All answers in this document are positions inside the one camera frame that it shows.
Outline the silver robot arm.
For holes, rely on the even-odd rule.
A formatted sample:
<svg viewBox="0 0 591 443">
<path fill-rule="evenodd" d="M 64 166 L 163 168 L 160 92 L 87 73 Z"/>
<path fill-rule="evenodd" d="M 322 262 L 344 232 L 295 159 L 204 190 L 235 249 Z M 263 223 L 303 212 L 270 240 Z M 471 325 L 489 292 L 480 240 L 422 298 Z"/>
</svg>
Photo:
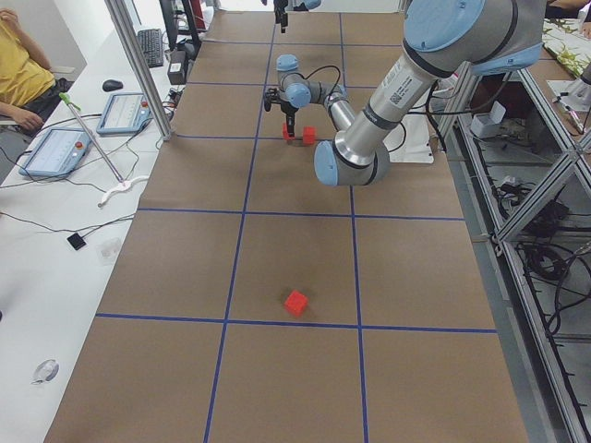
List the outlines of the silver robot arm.
<svg viewBox="0 0 591 443">
<path fill-rule="evenodd" d="M 321 5 L 320 0 L 273 0 L 272 3 L 275 23 L 280 27 L 281 33 L 285 33 L 287 30 L 289 12 L 308 12 Z"/>
<path fill-rule="evenodd" d="M 322 105 L 337 133 L 316 147 L 317 178 L 326 186 L 367 186 L 390 168 L 385 138 L 438 79 L 464 62 L 479 76 L 531 66 L 541 52 L 544 16 L 542 1 L 413 1 L 402 54 L 361 112 L 338 83 L 302 76 L 292 54 L 278 57 L 278 85 L 265 92 L 264 108 L 279 105 L 292 133 L 299 109 Z"/>
</svg>

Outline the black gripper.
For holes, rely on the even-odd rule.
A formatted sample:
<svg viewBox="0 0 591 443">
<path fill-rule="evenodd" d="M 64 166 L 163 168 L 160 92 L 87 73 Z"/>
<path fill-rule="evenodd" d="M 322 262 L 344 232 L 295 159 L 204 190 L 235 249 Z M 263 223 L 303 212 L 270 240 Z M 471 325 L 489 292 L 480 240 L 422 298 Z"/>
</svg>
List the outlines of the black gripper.
<svg viewBox="0 0 591 443">
<path fill-rule="evenodd" d="M 289 101 L 281 101 L 281 111 L 286 115 L 285 122 L 289 126 L 289 131 L 295 133 L 295 115 L 298 109 L 294 107 Z"/>
<path fill-rule="evenodd" d="M 288 4 L 288 0 L 273 0 L 274 13 L 279 15 L 278 24 L 280 25 L 281 33 L 285 33 L 287 29 L 287 15 L 285 12 Z"/>
</svg>

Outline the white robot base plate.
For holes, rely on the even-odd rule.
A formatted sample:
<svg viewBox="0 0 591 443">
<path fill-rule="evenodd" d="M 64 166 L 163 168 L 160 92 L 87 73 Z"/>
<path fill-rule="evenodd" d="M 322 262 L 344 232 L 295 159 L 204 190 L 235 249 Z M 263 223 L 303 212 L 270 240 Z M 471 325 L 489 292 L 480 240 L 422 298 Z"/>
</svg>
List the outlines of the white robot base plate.
<svg viewBox="0 0 591 443">
<path fill-rule="evenodd" d="M 422 114 L 406 115 L 383 141 L 391 163 L 432 164 L 428 120 Z"/>
</svg>

